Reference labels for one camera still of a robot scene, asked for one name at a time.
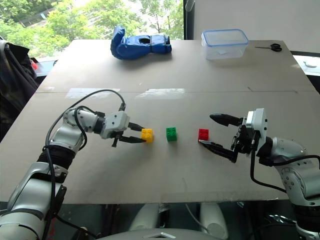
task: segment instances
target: plastic food container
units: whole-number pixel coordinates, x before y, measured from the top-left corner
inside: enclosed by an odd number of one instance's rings
[[[249,40],[240,29],[207,30],[201,34],[206,59],[240,58]]]

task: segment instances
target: lego brick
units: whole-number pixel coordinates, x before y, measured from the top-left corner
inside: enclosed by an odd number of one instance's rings
[[[175,127],[166,128],[166,139],[168,142],[177,141],[177,131]]]
[[[199,128],[198,141],[199,140],[209,140],[209,129]]]
[[[143,128],[141,131],[141,139],[145,140],[146,143],[151,144],[154,141],[154,133],[150,128]]]

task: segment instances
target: white table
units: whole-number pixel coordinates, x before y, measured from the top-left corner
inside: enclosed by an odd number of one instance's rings
[[[211,141],[230,147],[237,128],[213,122],[211,113],[243,117],[249,110],[264,107],[268,136],[295,139],[309,153],[320,153],[320,96],[283,42],[281,53],[253,48],[266,44],[253,41],[243,59],[217,62],[200,57],[198,41],[172,41],[171,57],[160,55],[159,60],[150,55],[136,61],[111,57],[109,43],[72,42],[28,102],[0,144],[0,201],[8,200],[38,159],[54,119],[76,101],[70,88],[120,89],[131,121],[152,128],[154,143],[120,142],[112,148],[111,139],[88,134],[87,146],[69,168],[64,203],[286,199],[281,192],[251,182],[250,160],[243,154],[234,164],[197,143],[198,128],[208,128]],[[88,58],[85,62],[79,59],[84,46],[91,46],[83,53]],[[84,104],[110,113],[120,101],[113,94],[103,94]],[[167,142],[167,127],[177,128],[177,142]],[[125,135],[138,137],[140,133],[127,130]],[[257,164],[255,175],[260,181],[282,185],[274,168]]]

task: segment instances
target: scissors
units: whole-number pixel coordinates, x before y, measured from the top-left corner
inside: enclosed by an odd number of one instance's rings
[[[275,52],[282,51],[281,45],[278,43],[273,43],[269,47],[256,46],[256,48],[258,48],[258,49],[271,49],[272,51],[275,51]]]

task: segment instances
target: boxing glove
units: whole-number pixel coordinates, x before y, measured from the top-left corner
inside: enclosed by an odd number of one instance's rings
[[[137,59],[148,53],[171,53],[169,36],[165,35],[140,35],[125,37],[126,30],[123,26],[116,26],[111,41],[111,53],[117,59]]]

